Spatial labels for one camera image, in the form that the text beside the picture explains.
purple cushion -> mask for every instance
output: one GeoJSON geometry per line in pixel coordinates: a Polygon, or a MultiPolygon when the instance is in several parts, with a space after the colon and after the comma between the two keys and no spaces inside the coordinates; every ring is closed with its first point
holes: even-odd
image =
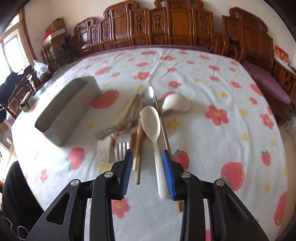
{"type": "Polygon", "coordinates": [[[244,62],[243,66],[262,91],[285,104],[290,104],[290,97],[270,73],[247,61],[244,62]]]}

metal fork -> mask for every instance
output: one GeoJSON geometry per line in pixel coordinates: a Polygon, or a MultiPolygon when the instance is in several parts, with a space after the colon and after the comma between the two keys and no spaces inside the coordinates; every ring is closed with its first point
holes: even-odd
{"type": "Polygon", "coordinates": [[[126,151],[130,149],[131,134],[122,134],[117,137],[114,145],[114,153],[116,161],[123,161],[126,151]]]}

plastic bag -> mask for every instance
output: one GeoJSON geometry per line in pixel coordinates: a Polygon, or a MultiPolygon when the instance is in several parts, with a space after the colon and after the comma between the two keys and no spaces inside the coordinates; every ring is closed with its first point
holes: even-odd
{"type": "Polygon", "coordinates": [[[36,71],[37,78],[40,81],[42,81],[44,78],[46,78],[47,76],[50,75],[49,69],[48,69],[46,64],[39,63],[36,60],[33,60],[33,62],[35,64],[34,65],[34,70],[36,71]]]}

metal bolt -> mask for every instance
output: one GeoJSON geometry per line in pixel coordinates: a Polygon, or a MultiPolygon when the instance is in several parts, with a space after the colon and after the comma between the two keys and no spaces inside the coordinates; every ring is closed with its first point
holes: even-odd
{"type": "Polygon", "coordinates": [[[113,172],[106,172],[104,174],[105,177],[112,177],[113,176],[113,172]]]}
{"type": "Polygon", "coordinates": [[[220,187],[224,186],[225,182],[223,180],[217,180],[216,184],[220,187]]]}
{"type": "Polygon", "coordinates": [[[79,180],[77,180],[77,179],[74,179],[71,181],[72,186],[77,186],[78,184],[79,184],[79,180]]]}
{"type": "Polygon", "coordinates": [[[182,177],[189,178],[189,177],[191,177],[191,174],[189,172],[184,172],[184,173],[182,173],[182,177]]]}

white ladle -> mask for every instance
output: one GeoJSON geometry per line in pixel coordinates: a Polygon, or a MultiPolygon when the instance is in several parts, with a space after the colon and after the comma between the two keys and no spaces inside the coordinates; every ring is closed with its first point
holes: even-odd
{"type": "Polygon", "coordinates": [[[165,174],[157,144],[161,129],[159,115],[154,107],[145,106],[141,110],[140,116],[143,130],[153,143],[158,194],[162,199],[165,199],[168,197],[168,189],[165,182],[165,174]]]}
{"type": "Polygon", "coordinates": [[[187,112],[191,109],[190,101],[180,94],[170,94],[168,95],[162,105],[162,110],[176,110],[181,112],[187,112]]]}

